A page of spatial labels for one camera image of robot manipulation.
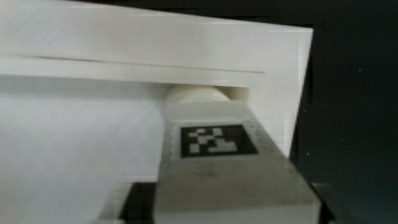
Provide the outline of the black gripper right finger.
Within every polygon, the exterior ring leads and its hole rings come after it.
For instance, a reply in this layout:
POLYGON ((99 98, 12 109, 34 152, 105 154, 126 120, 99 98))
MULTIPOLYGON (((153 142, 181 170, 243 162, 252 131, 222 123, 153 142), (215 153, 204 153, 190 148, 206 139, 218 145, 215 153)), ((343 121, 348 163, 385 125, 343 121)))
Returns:
POLYGON ((311 187, 321 202, 318 224, 355 224, 355 218, 348 213, 332 186, 325 183, 312 182, 311 187))

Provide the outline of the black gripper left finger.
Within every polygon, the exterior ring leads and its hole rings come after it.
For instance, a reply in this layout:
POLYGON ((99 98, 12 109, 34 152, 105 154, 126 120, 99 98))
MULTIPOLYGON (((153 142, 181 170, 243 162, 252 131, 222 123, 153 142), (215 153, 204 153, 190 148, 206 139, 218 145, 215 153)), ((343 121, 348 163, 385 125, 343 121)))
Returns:
POLYGON ((154 182, 115 185, 99 213, 99 224, 154 224, 154 190, 154 182))

